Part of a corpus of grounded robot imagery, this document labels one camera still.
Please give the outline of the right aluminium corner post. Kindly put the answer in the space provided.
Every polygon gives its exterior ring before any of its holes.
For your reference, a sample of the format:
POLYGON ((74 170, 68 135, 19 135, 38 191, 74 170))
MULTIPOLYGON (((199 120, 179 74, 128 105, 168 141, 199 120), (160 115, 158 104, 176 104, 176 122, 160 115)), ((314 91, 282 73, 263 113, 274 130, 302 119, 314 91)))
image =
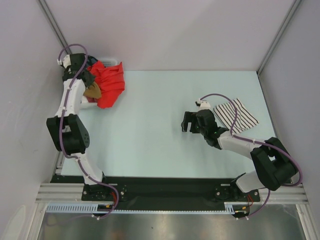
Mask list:
POLYGON ((287 28, 291 24, 293 18, 295 17, 296 13, 299 11, 299 8, 304 3, 304 0, 294 0, 287 11, 279 29, 277 30, 266 54, 264 55, 259 67, 257 68, 257 76, 260 77, 263 73, 265 67, 267 66, 268 62, 272 58, 277 46, 280 44, 283 36, 285 35, 287 28))

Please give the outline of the dark blue garment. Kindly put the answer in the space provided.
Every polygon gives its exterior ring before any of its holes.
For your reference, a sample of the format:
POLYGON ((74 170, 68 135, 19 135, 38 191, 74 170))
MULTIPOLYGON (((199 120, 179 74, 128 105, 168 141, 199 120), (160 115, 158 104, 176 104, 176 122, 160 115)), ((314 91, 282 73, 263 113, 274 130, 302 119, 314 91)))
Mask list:
POLYGON ((99 60, 95 58, 94 56, 89 55, 87 57, 87 65, 88 66, 93 66, 95 63, 97 63, 99 60))

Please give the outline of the red garment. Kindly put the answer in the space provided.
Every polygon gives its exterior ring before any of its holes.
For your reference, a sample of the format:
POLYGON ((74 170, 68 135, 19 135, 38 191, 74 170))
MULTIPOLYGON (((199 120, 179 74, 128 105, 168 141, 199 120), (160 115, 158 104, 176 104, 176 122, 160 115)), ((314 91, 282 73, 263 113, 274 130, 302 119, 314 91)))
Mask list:
POLYGON ((103 63, 98 61, 87 70, 95 76, 94 81, 101 90, 101 98, 97 99, 97 106, 101 109, 111 108, 125 90, 123 63, 104 67, 103 63))

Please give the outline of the tan brown garment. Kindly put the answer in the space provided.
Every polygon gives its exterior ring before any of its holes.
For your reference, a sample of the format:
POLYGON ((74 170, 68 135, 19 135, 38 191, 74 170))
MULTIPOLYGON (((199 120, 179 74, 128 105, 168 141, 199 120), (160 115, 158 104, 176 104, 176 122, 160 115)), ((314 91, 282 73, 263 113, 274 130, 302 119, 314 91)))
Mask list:
POLYGON ((99 99, 102 97, 101 89, 98 84, 94 81, 83 93, 87 98, 99 99))

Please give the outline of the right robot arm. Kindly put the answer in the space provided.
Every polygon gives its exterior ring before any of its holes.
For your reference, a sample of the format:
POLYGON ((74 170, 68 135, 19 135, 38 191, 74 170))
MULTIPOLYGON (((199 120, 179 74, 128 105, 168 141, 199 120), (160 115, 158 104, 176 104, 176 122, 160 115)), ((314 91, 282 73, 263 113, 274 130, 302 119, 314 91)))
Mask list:
POLYGON ((230 130, 219 127, 214 113, 209 109, 197 112, 186 111, 181 130, 201 134, 206 143, 219 150, 231 151, 252 160, 255 170, 244 173, 233 180, 231 196, 242 201, 250 191, 268 189, 276 191, 280 187, 295 187, 299 184, 289 180, 299 172, 294 160, 278 138, 255 140, 232 134, 230 130))

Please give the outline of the aluminium corner post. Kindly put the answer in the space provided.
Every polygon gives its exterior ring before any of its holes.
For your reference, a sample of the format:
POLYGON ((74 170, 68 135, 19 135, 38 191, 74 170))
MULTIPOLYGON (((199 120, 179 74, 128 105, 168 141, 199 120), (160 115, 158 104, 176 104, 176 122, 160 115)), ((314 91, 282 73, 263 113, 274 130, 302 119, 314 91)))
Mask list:
POLYGON ((68 42, 52 12, 52 10, 50 9, 48 3, 46 0, 36 0, 40 10, 42 11, 45 19, 47 20, 51 30, 53 31, 55 37, 58 40, 58 43, 60 44, 60 46, 62 47, 62 49, 64 49, 64 53, 61 54, 61 56, 64 55, 68 55, 71 54, 71 48, 68 47, 68 42))
POLYGON ((287 11, 279 29, 277 30, 266 54, 264 55, 259 67, 257 68, 257 76, 260 77, 263 73, 265 67, 267 66, 268 62, 272 58, 277 46, 280 44, 283 36, 285 35, 287 28, 291 24, 293 18, 295 17, 296 13, 299 11, 299 8, 304 3, 304 0, 294 0, 287 11))

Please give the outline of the white plastic laundry basket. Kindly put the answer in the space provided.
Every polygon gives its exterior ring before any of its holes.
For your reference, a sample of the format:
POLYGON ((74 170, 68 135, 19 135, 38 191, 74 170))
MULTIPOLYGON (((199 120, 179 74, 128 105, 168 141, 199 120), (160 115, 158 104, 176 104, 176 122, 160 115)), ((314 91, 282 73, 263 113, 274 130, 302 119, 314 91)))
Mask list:
POLYGON ((101 59, 98 59, 99 61, 102 62, 102 64, 104 65, 104 67, 113 67, 113 66, 116 66, 118 64, 118 61, 116 59, 113 59, 113 58, 107 58, 107 57, 104 57, 104 58, 101 58, 101 59))

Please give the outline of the black white striped tank top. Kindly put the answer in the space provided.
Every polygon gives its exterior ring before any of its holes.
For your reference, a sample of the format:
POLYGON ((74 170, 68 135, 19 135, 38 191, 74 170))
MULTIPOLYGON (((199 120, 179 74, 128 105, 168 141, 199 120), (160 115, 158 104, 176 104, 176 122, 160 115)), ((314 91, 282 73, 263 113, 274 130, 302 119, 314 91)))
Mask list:
POLYGON ((234 120, 232 131, 235 134, 252 129, 260 123, 238 98, 232 102, 233 104, 226 102, 213 108, 214 114, 227 129, 231 129, 234 120))

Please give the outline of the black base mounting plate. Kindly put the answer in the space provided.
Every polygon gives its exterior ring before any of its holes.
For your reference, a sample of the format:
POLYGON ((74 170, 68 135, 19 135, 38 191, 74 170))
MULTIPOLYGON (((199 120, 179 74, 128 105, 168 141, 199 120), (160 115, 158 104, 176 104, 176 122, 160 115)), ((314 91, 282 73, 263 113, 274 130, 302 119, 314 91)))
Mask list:
POLYGON ((118 202, 119 211, 218 212, 228 203, 262 203, 268 193, 266 188, 243 193, 231 178, 107 177, 103 185, 89 185, 82 176, 54 175, 50 182, 79 184, 81 201, 106 203, 107 209, 118 202))

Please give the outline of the aluminium frame rail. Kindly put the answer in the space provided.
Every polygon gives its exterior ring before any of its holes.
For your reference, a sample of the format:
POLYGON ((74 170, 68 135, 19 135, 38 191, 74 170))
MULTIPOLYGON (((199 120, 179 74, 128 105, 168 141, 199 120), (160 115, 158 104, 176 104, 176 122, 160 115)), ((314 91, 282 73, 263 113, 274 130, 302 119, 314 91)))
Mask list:
MULTIPOLYGON (((82 183, 42 183, 38 190, 36 203, 81 203, 84 185, 82 183)), ((272 191, 268 204, 307 205, 309 204, 302 185, 295 187, 280 187, 272 191)))

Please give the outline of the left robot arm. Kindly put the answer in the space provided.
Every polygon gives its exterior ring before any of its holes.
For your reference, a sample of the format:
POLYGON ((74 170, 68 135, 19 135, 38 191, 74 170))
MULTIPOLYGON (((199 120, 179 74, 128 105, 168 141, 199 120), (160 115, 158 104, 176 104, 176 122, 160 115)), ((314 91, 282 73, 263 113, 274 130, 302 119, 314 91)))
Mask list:
POLYGON ((103 171, 88 157, 90 134, 79 116, 85 90, 94 82, 94 76, 86 70, 87 61, 88 56, 84 53, 58 59, 63 68, 63 94, 56 114, 46 120, 46 126, 55 148, 76 163, 84 183, 95 185, 93 194, 105 200, 110 196, 111 188, 102 182, 103 171))

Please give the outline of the left aluminium corner post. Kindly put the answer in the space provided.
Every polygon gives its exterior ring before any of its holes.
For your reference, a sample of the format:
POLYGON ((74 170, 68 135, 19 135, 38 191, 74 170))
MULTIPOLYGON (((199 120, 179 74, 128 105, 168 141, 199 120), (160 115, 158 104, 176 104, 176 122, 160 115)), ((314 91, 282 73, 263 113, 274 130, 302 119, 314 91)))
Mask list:
POLYGON ((60 44, 60 46, 62 47, 62 49, 64 49, 64 53, 61 54, 61 56, 64 55, 68 55, 71 54, 71 48, 68 47, 68 42, 52 12, 52 10, 50 9, 48 3, 46 0, 36 0, 40 10, 42 11, 45 19, 47 20, 51 30, 53 31, 55 37, 58 40, 58 43, 60 44))

